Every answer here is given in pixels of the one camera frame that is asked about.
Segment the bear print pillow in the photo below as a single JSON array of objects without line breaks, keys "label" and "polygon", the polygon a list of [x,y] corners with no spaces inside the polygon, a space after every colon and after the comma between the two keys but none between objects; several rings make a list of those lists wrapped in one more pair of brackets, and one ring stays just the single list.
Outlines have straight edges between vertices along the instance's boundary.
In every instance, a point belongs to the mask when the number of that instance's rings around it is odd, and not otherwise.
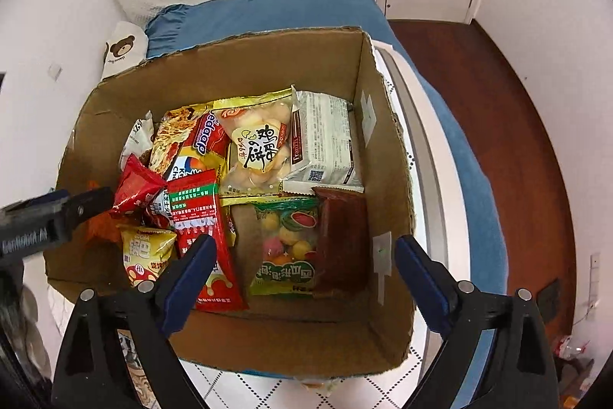
[{"label": "bear print pillow", "polygon": [[106,41],[102,80],[138,66],[146,59],[148,47],[149,37],[143,29],[130,22],[118,22]]}]

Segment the black wall socket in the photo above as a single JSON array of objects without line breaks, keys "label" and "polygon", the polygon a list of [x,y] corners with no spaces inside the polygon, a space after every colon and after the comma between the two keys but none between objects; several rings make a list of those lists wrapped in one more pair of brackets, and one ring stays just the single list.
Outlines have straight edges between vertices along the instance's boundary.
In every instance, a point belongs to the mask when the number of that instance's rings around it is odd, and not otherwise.
[{"label": "black wall socket", "polygon": [[537,293],[536,303],[544,324],[549,324],[557,317],[560,308],[560,296],[561,281],[559,278],[555,278]]}]

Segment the silver white snack packet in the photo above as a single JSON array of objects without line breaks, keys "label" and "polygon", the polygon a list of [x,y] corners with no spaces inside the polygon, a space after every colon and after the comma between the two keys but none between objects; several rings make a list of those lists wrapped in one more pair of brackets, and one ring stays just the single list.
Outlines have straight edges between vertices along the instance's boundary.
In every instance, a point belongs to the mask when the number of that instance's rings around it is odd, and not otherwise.
[{"label": "silver white snack packet", "polygon": [[121,150],[120,158],[118,159],[118,167],[121,171],[124,171],[128,159],[134,154],[134,156],[143,165],[148,165],[148,161],[153,149],[153,139],[155,134],[155,127],[153,121],[152,111],[146,112],[143,118],[139,118],[134,122],[132,129],[123,149]]}]

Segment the white wafer packet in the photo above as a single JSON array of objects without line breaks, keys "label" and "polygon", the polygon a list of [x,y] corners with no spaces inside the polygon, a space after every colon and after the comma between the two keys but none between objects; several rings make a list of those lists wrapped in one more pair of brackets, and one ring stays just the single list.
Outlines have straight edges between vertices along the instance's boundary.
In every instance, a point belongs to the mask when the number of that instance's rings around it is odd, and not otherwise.
[{"label": "white wafer packet", "polygon": [[286,193],[312,195],[317,187],[362,193],[353,152],[348,103],[330,94],[299,90],[291,119]]}]

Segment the yellow mushroom panda snack packet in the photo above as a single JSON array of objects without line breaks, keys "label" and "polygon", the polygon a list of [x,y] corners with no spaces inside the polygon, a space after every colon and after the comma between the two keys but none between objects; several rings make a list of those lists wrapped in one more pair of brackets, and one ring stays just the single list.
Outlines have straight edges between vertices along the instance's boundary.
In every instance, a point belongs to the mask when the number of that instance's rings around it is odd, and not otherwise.
[{"label": "yellow mushroom panda snack packet", "polygon": [[131,286],[156,281],[174,258],[175,232],[129,224],[119,224],[117,228],[123,244],[123,264]]}]

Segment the small wall outlet plate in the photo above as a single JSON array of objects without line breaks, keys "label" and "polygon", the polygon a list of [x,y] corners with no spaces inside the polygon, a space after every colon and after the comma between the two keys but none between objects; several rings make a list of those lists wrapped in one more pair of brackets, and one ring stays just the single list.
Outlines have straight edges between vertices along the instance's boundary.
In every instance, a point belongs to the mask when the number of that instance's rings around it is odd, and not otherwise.
[{"label": "small wall outlet plate", "polygon": [[51,66],[48,67],[48,75],[53,80],[56,81],[62,72],[62,67],[57,63],[52,63]]}]

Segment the yellow Korean noodle packet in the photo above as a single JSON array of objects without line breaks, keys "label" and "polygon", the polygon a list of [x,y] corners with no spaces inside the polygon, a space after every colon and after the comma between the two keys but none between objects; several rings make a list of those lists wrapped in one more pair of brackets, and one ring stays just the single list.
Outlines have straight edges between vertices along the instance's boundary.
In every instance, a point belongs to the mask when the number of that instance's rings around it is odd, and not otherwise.
[{"label": "yellow Korean noodle packet", "polygon": [[172,181],[205,170],[228,173],[229,136],[210,103],[167,111],[154,138],[149,168]]}]

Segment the jelly cup with yellow fruit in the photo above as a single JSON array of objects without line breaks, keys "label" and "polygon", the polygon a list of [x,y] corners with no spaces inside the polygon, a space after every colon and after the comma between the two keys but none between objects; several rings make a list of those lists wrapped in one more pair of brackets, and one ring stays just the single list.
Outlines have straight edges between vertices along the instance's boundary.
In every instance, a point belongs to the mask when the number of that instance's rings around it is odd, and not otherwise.
[{"label": "jelly cup with yellow fruit", "polygon": [[331,378],[331,379],[297,379],[302,386],[310,390],[315,390],[317,393],[328,396],[334,391],[342,382],[343,378]]}]

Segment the dark red-brown snack packet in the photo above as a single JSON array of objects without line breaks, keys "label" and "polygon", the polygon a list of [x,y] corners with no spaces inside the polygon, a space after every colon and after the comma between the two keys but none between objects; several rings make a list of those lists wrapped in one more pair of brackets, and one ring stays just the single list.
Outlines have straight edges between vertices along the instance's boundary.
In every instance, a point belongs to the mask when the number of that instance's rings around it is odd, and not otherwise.
[{"label": "dark red-brown snack packet", "polygon": [[323,187],[315,194],[320,201],[315,293],[357,294],[367,286],[371,268],[366,197]]}]

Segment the white power strip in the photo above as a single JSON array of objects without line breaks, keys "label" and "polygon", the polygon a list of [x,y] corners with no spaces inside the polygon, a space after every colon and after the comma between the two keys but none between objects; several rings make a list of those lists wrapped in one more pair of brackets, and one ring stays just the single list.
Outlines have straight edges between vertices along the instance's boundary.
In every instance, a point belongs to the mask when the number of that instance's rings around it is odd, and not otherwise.
[{"label": "white power strip", "polygon": [[598,303],[598,286],[600,285],[600,253],[590,255],[588,309],[593,310]]}]

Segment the yellow egg biscuit packet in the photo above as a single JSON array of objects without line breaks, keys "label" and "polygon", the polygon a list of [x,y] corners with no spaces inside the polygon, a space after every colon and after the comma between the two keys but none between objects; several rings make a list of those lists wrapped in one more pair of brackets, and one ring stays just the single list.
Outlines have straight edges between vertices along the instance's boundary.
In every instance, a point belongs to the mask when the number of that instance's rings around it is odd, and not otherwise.
[{"label": "yellow egg biscuit packet", "polygon": [[290,126],[295,92],[289,87],[213,102],[212,111],[231,139],[229,171],[221,181],[224,196],[280,192],[290,171]]}]

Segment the blue bed sheet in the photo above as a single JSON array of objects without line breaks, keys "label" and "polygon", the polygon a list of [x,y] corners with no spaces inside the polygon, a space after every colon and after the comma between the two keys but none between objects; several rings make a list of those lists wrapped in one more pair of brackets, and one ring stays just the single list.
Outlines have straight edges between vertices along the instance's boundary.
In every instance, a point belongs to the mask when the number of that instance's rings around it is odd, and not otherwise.
[{"label": "blue bed sheet", "polygon": [[[415,61],[375,0],[211,0],[192,5],[174,2],[146,25],[146,56],[156,58],[247,32],[343,26],[362,28],[377,41],[393,46],[407,62]],[[505,294],[508,258],[492,186],[443,97],[427,80],[421,84],[445,132],[464,195],[470,277],[483,292]]]}]

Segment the green colourful candy packet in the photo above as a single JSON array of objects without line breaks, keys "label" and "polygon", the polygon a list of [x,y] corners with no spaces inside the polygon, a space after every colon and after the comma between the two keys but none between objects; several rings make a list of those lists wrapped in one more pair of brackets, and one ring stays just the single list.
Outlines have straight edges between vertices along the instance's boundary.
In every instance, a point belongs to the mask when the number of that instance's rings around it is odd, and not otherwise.
[{"label": "green colourful candy packet", "polygon": [[251,282],[254,296],[311,296],[318,274],[319,200],[280,198],[254,205],[262,263]]}]

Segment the orange snack packet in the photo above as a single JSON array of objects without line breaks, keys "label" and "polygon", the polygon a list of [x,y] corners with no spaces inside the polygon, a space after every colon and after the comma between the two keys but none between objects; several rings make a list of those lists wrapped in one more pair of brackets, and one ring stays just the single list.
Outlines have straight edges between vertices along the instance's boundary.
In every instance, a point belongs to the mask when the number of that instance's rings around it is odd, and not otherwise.
[{"label": "orange snack packet", "polygon": [[128,217],[114,213],[114,211],[107,211],[95,216],[86,222],[85,244],[95,246],[112,243],[121,248],[123,247],[123,240],[121,240],[121,231],[118,226],[130,223]]}]

